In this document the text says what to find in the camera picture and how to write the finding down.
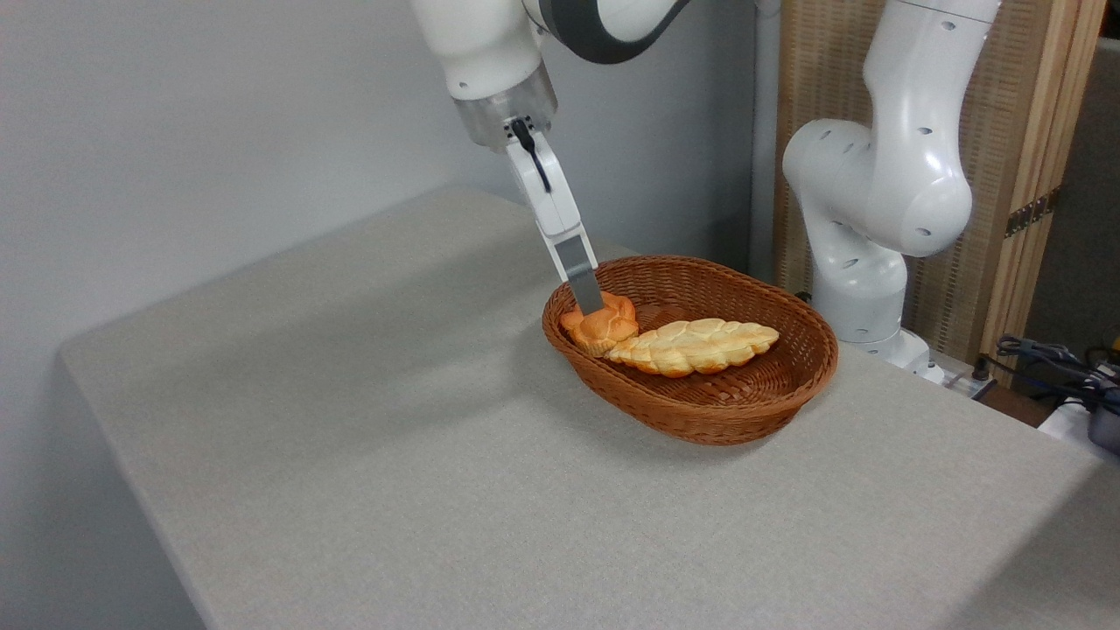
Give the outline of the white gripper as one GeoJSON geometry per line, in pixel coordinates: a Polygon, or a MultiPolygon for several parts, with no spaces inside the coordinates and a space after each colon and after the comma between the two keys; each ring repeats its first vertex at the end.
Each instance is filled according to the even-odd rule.
{"type": "Polygon", "coordinates": [[[512,173],[535,213],[536,226],[556,265],[556,272],[568,284],[577,307],[585,316],[603,311],[604,299],[596,278],[599,259],[592,254],[584,220],[563,167],[543,133],[528,119],[508,121],[507,156],[512,173]]]}

